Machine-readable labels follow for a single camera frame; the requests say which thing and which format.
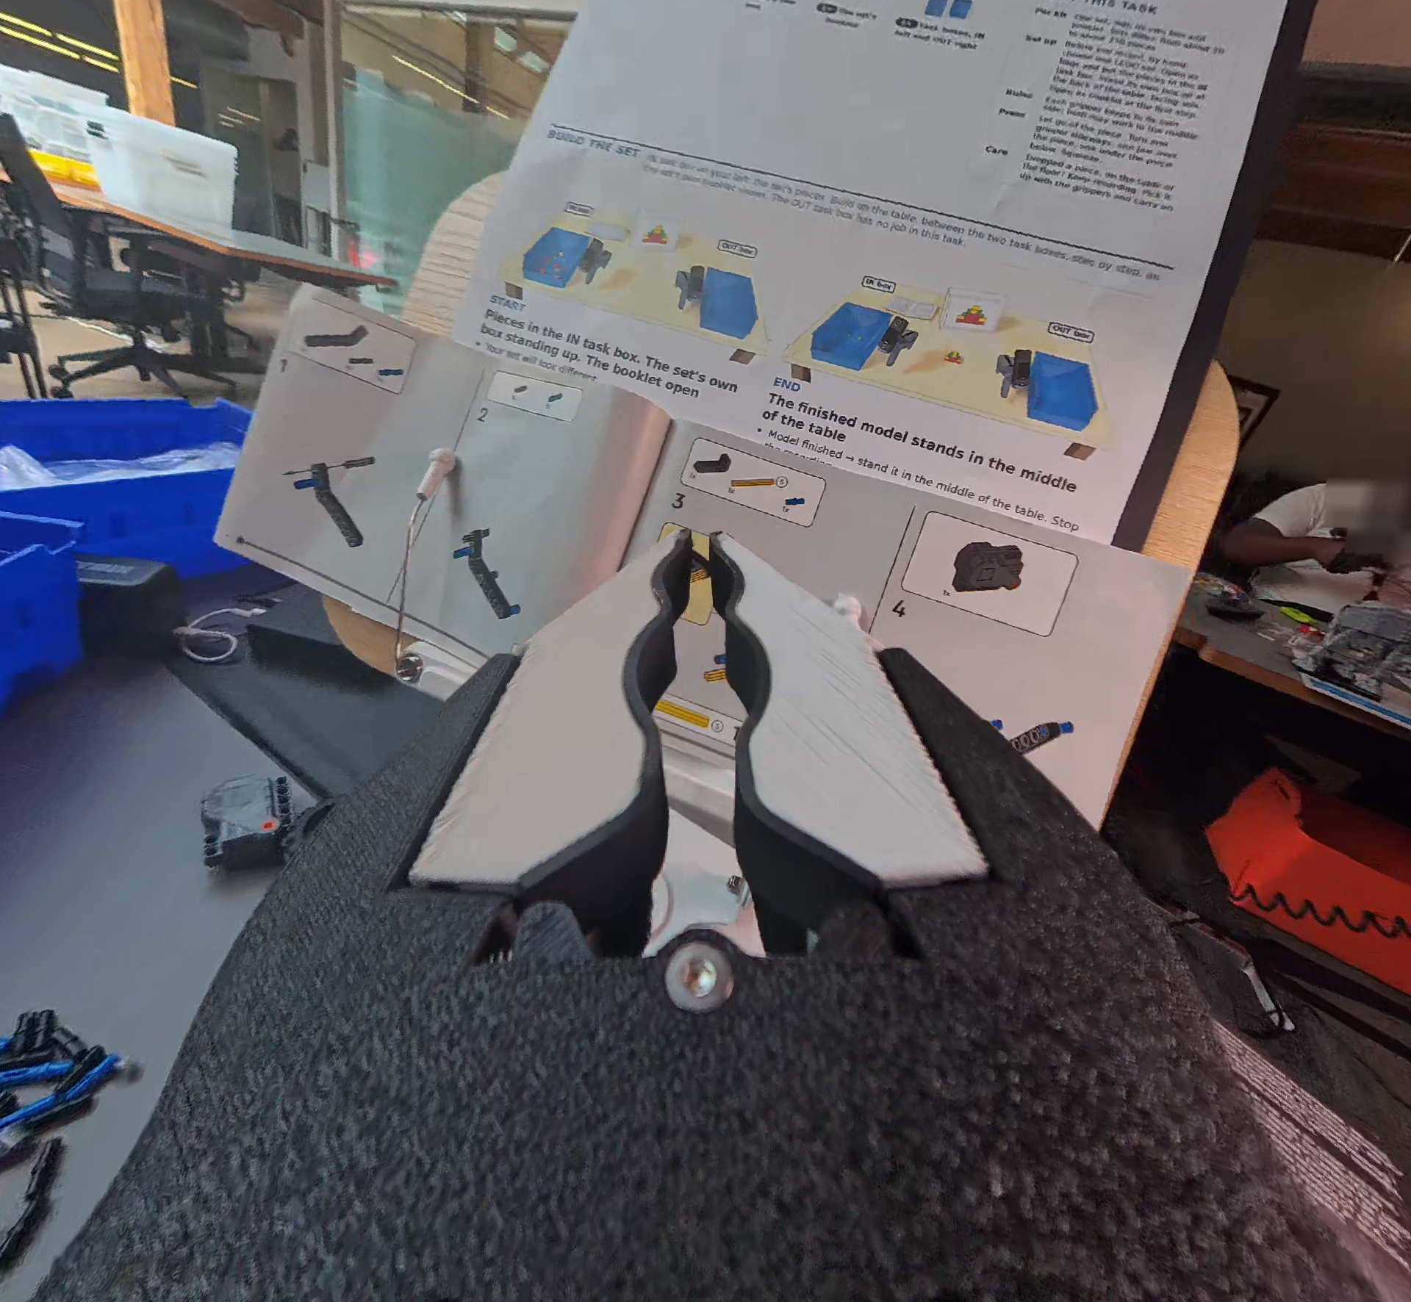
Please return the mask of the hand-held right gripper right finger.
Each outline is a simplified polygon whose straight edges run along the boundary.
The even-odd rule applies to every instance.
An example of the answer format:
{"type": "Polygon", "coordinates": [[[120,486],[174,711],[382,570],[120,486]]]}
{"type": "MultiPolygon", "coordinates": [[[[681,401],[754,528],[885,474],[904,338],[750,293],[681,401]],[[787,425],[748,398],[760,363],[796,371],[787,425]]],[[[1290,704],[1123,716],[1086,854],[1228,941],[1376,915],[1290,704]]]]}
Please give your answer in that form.
{"type": "Polygon", "coordinates": [[[990,866],[868,635],[739,540],[711,536],[736,738],[733,843],[765,953],[802,956],[844,905],[990,866]]]}

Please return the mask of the clear plastic bag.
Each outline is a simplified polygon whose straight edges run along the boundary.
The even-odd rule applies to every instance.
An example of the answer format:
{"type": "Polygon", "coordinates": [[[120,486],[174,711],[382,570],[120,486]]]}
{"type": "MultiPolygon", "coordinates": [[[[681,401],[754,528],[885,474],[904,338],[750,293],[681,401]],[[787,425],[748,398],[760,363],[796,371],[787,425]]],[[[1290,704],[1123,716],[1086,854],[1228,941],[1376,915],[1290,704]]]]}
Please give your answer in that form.
{"type": "Polygon", "coordinates": [[[15,446],[1,449],[1,491],[52,488],[93,482],[169,479],[232,470],[241,449],[228,441],[175,449],[133,459],[40,461],[15,446]]]}

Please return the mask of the white storage box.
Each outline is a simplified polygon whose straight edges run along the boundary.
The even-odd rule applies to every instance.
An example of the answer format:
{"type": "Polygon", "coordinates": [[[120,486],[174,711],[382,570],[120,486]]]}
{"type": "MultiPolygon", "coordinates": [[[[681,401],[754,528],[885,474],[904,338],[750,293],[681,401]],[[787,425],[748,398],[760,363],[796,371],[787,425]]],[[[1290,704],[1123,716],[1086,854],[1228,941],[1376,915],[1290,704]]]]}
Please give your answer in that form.
{"type": "Polygon", "coordinates": [[[237,147],[114,108],[87,113],[84,128],[106,200],[144,215],[232,228],[237,147]]]}

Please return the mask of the black office chair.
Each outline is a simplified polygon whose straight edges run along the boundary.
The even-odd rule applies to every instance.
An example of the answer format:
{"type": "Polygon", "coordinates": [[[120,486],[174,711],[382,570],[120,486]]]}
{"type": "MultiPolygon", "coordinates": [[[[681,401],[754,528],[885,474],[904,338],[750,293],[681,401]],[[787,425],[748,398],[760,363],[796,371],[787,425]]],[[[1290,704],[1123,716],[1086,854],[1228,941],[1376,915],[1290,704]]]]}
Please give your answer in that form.
{"type": "Polygon", "coordinates": [[[120,369],[157,381],[186,398],[175,374],[237,393],[223,320],[220,281],[187,260],[157,233],[129,231],[123,269],[112,266],[112,237],[90,212],[67,207],[45,179],[12,116],[1,117],[3,200],[19,231],[27,282],[58,317],[112,324],[129,341],[117,348],[61,356],[49,366],[52,395],[69,399],[73,386],[120,369]]]}

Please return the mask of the grey brick model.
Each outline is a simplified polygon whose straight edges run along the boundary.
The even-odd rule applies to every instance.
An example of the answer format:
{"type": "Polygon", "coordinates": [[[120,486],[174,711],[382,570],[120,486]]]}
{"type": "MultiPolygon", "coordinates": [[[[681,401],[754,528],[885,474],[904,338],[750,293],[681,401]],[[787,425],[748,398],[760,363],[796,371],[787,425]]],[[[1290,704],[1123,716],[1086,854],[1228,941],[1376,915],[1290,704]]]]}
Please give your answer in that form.
{"type": "Polygon", "coordinates": [[[1409,614],[1343,606],[1324,639],[1293,657],[1304,687],[1409,729],[1409,614]]]}

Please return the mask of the small blue plastic bin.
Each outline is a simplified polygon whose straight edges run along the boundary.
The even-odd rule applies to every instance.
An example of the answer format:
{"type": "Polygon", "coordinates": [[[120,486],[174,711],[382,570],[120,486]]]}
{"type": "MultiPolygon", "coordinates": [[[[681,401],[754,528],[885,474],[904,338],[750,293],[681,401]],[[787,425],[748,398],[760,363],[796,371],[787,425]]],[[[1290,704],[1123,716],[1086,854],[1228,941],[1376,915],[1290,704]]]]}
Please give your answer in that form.
{"type": "Polygon", "coordinates": [[[1,710],[82,660],[81,524],[1,512],[1,710]]]}

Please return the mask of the wooden side table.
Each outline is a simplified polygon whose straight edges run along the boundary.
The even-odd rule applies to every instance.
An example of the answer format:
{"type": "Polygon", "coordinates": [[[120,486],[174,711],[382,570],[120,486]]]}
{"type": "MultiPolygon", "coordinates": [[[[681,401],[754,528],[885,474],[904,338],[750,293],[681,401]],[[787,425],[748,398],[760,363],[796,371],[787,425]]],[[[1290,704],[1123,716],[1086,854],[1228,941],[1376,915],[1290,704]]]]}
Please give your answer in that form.
{"type": "Polygon", "coordinates": [[[1233,621],[1210,614],[1212,599],[1209,582],[1198,575],[1191,584],[1186,605],[1176,624],[1174,644],[1192,651],[1215,669],[1288,695],[1346,722],[1390,734],[1402,741],[1409,740],[1406,716],[1385,711],[1366,698],[1339,687],[1304,678],[1288,656],[1288,635],[1296,630],[1296,623],[1279,609],[1263,606],[1272,612],[1272,624],[1267,633],[1260,635],[1258,621],[1233,621]]]}

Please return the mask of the wooden post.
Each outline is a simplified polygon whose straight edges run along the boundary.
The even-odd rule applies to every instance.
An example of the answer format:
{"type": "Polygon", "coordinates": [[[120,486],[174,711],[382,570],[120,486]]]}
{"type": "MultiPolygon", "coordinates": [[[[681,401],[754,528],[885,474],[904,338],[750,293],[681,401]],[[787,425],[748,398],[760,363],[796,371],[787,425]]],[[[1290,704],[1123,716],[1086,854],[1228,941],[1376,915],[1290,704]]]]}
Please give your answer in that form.
{"type": "Polygon", "coordinates": [[[112,0],[129,113],[175,125],[162,0],[112,0]]]}

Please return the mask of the pile of black blue pins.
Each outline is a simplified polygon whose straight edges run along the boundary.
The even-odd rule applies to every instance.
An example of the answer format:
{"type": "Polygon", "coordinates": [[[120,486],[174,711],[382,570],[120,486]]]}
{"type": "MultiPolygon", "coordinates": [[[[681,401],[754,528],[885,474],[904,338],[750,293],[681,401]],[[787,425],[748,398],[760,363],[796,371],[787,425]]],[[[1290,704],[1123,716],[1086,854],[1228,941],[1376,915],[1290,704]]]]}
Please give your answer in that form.
{"type": "Polygon", "coordinates": [[[22,1169],[3,1212],[1,1274],[10,1274],[51,1215],[66,1152],[61,1130],[85,1118],[100,1092],[139,1077],[139,1065],[87,1043],[52,1010],[22,1011],[1,1038],[1,1169],[22,1169]]]}

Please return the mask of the black desk mat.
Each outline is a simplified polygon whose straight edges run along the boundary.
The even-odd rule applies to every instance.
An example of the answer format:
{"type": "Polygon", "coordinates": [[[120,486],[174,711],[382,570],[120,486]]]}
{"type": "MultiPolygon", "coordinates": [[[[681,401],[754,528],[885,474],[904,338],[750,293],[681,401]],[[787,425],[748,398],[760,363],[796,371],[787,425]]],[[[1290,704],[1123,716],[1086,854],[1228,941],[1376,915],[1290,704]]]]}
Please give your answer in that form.
{"type": "Polygon", "coordinates": [[[457,731],[436,731],[441,704],[352,654],[333,632],[321,597],[255,566],[186,581],[192,621],[216,618],[237,651],[208,665],[174,654],[172,675],[313,795],[349,794],[390,765],[397,786],[414,774],[445,789],[457,770],[457,731]]]}

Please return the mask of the white printed instruction sheet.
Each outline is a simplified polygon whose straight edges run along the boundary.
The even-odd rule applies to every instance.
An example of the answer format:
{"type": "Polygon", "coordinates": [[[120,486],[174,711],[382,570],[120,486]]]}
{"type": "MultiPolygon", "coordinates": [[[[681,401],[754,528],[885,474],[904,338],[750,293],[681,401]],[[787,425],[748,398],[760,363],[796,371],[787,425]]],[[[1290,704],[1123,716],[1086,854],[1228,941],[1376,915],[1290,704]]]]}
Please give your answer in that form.
{"type": "Polygon", "coordinates": [[[454,338],[1143,545],[1316,0],[586,0],[454,338]]]}

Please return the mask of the black motor brick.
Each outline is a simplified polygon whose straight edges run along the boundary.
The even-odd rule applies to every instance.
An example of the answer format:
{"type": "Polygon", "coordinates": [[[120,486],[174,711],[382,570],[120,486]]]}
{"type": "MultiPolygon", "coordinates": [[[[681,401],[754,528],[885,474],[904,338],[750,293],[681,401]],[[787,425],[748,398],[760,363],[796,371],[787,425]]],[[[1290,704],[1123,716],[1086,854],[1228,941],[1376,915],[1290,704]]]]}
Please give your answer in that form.
{"type": "Polygon", "coordinates": [[[202,864],[222,873],[280,869],[331,809],[331,798],[297,806],[285,774],[223,782],[202,797],[202,864]]]}

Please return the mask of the clear storage box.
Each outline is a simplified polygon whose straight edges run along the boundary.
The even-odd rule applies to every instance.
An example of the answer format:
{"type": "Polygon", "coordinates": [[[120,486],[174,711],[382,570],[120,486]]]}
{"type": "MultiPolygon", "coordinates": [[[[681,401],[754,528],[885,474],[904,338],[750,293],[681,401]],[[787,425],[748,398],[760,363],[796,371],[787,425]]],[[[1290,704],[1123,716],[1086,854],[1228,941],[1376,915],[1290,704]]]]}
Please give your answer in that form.
{"type": "Polygon", "coordinates": [[[45,174],[57,180],[96,183],[85,123],[108,105],[100,92],[1,66],[1,113],[13,119],[45,174]]]}

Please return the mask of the orange plastic bin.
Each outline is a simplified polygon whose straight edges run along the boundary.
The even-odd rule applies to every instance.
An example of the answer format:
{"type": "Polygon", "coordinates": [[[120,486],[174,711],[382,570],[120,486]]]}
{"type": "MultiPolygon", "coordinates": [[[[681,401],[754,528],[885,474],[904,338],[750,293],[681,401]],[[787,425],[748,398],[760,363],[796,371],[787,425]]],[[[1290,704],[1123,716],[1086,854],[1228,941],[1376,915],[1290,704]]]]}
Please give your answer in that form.
{"type": "Polygon", "coordinates": [[[1206,830],[1230,900],[1409,993],[1409,831],[1269,768],[1206,830]]]}

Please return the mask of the long wooden table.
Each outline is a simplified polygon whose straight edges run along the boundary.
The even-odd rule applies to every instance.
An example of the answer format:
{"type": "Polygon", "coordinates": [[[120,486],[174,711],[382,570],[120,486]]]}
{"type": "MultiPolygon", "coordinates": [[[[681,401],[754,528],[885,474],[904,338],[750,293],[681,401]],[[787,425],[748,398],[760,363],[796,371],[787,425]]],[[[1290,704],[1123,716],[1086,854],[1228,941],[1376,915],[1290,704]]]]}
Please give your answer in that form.
{"type": "Polygon", "coordinates": [[[226,260],[240,260],[273,270],[301,284],[327,290],[375,288],[391,291],[397,281],[376,272],[358,270],[340,260],[330,258],[270,236],[234,228],[204,225],[189,219],[142,213],[117,204],[97,191],[57,183],[54,186],[63,204],[109,219],[120,219],[124,228],[147,228],[169,240],[183,242],[204,254],[226,260]]]}

